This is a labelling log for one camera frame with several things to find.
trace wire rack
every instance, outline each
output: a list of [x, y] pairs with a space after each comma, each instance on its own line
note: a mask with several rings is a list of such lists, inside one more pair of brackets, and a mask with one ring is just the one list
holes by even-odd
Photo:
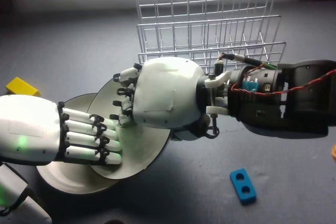
[[[135, 0], [139, 62], [184, 57], [210, 72], [224, 52], [277, 63], [286, 44], [275, 42], [280, 16], [270, 15], [274, 0]], [[225, 69], [240, 68], [226, 62]]]

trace gray table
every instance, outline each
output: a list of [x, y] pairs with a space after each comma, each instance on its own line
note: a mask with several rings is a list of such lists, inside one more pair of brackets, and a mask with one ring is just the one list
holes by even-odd
[[[283, 62], [336, 60], [336, 3], [278, 6]], [[0, 92], [18, 76], [42, 97], [66, 101], [98, 92], [137, 61], [136, 13], [28, 15], [2, 19]], [[170, 142], [144, 172], [94, 195], [66, 195], [34, 167], [13, 165], [49, 207], [54, 223], [335, 223], [336, 164], [328, 137], [286, 140], [221, 118], [214, 140]], [[245, 167], [258, 200], [240, 205], [229, 173]]]

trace yellow block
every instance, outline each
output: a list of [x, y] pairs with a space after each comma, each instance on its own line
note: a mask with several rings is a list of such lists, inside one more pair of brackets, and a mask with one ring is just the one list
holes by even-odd
[[332, 155], [333, 159], [334, 159], [335, 162], [336, 162], [336, 145], [334, 145], [334, 148], [333, 148], [332, 151], [331, 151], [331, 155]]
[[14, 94], [40, 96], [40, 92], [37, 89], [21, 80], [19, 77], [15, 77], [9, 84], [7, 84], [6, 88]]

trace white plate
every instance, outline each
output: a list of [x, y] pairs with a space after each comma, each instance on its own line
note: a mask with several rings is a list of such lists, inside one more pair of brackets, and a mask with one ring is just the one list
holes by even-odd
[[[110, 114], [119, 114], [120, 107], [112, 103], [124, 99], [124, 96], [117, 95], [117, 89], [121, 87], [113, 80], [105, 84], [94, 98], [88, 113], [105, 118], [109, 118]], [[122, 163], [116, 167], [92, 166], [95, 172], [109, 179], [128, 178], [146, 169], [163, 151], [171, 136], [170, 130], [139, 125], [117, 127], [116, 131], [122, 146]]]
[[[96, 94], [85, 94], [67, 101], [66, 107], [86, 112]], [[69, 194], [90, 194], [104, 190], [117, 180], [104, 178], [95, 173], [89, 165], [51, 162], [37, 166], [41, 177], [52, 187]]]

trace blue toy block with holes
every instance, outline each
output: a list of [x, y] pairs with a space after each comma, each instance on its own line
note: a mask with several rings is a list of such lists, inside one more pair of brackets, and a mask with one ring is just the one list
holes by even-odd
[[244, 168], [231, 172], [230, 179], [243, 205], [256, 201], [257, 193]]

